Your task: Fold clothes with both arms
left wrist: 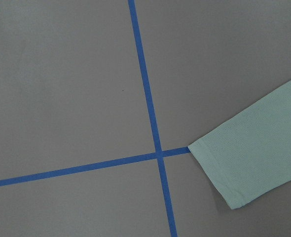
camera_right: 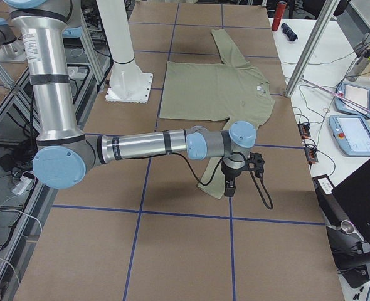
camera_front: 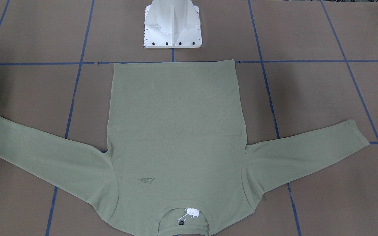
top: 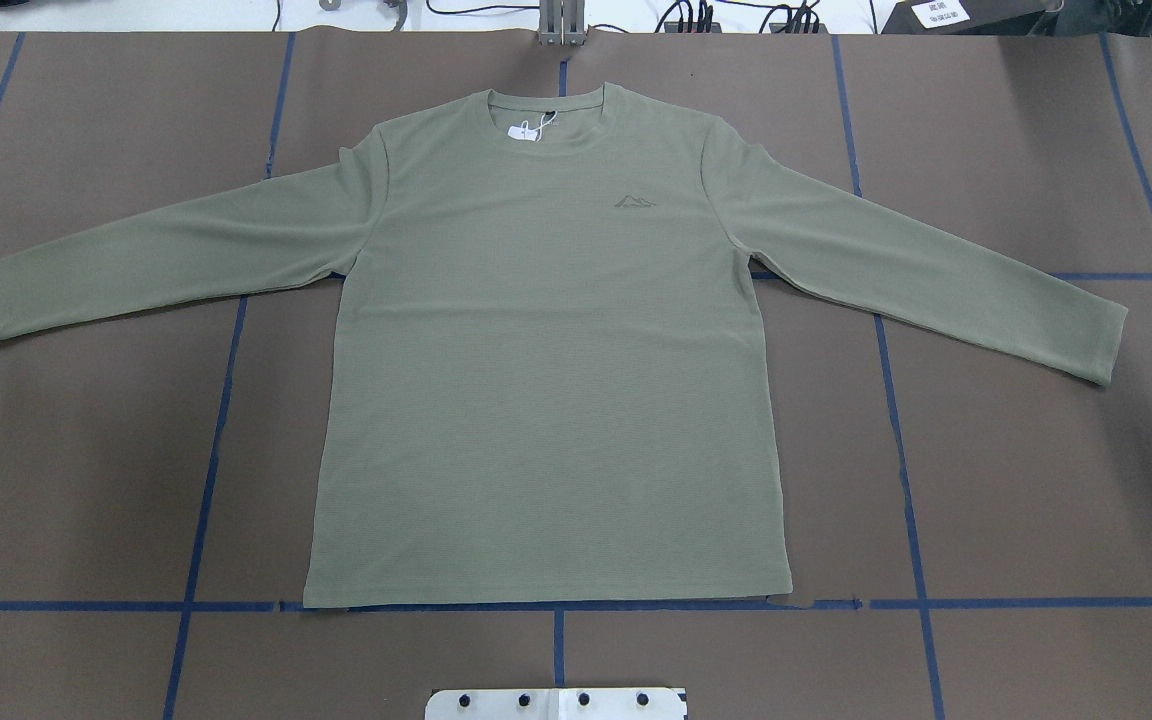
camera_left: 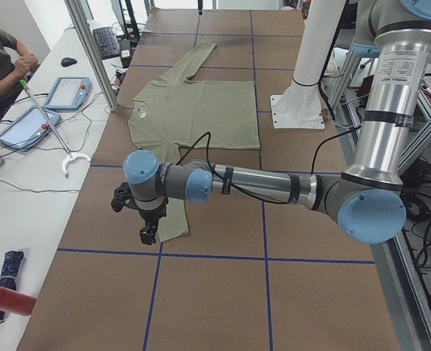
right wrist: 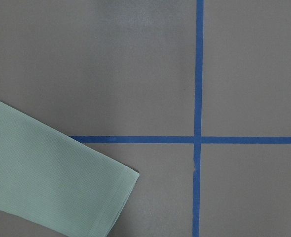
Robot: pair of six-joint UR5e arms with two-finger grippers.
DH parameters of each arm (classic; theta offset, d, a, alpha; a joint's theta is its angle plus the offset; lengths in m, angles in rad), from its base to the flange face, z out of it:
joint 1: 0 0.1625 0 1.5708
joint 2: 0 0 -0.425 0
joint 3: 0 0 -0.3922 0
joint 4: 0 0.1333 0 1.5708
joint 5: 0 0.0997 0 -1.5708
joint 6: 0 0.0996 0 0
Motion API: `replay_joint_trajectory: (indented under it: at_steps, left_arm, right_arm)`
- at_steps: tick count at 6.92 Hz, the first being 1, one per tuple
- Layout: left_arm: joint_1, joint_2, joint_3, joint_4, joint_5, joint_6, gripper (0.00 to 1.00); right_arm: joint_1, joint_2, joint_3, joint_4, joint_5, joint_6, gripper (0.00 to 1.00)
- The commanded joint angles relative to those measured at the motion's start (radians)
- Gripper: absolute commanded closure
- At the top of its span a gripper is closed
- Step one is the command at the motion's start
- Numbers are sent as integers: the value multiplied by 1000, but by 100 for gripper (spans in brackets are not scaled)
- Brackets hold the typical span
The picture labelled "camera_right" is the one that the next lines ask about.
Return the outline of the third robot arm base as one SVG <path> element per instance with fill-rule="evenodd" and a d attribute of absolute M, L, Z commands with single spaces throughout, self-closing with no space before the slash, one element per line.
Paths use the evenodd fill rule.
<path fill-rule="evenodd" d="M 17 38 L 8 22 L 0 18 L 0 62 L 24 63 L 25 60 L 23 42 Z"/>

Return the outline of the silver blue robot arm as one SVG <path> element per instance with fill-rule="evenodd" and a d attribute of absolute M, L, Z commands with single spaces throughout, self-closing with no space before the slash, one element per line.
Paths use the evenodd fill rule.
<path fill-rule="evenodd" d="M 242 172 L 248 171 L 256 180 L 262 177 L 264 161 L 251 152 L 256 129 L 245 121 L 216 132 L 195 126 L 113 137 L 85 134 L 77 125 L 63 44 L 63 32 L 80 20 L 80 2 L 9 1 L 8 6 L 22 33 L 40 117 L 33 172 L 43 184 L 66 189 L 110 161 L 171 154 L 185 160 L 218 158 L 216 167 L 225 175 L 225 196 L 234 195 L 235 179 Z"/>

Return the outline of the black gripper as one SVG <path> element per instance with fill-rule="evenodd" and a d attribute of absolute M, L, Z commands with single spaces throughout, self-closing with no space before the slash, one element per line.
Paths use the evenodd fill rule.
<path fill-rule="evenodd" d="M 244 171 L 246 166 L 242 156 L 225 157 L 221 163 L 221 171 L 225 176 L 225 196 L 234 196 L 236 192 L 235 179 Z"/>

